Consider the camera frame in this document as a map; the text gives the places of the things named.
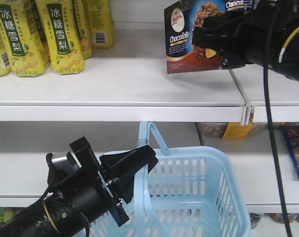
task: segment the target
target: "light blue shopping basket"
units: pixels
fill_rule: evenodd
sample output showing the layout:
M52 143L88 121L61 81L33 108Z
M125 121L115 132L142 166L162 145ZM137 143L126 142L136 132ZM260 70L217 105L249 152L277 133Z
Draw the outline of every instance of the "light blue shopping basket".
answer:
M130 220L119 228L105 213L90 236L249 237L249 215L227 155L203 146L168 148L151 122L140 123L139 147L149 144L150 131L161 147L155 149L159 163L135 175L134 198L124 205Z

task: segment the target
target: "white shelf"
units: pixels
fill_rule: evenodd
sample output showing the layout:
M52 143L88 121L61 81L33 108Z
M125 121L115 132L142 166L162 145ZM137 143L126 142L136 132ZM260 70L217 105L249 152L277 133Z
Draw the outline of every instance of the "white shelf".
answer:
M0 121L235 121L245 101L228 71L168 75L163 30L117 30L78 75L0 78Z
M299 237L299 223L294 221L290 224L294 237ZM252 237L286 237L287 233L284 224L274 222L269 216L265 215L252 230Z
M245 139L203 135L202 140L204 145L218 148L230 157L249 212L281 212L267 130ZM280 130L276 130L276 141L288 212L299 213L299 180Z
M234 73L249 100L254 122L266 122L263 93L263 67L247 65L234 69ZM299 121L299 82L269 71L269 92L274 122Z
M155 123L170 147L200 144L194 123ZM49 152L85 136L96 155L136 148L138 122L0 122L0 206L26 207L47 187Z

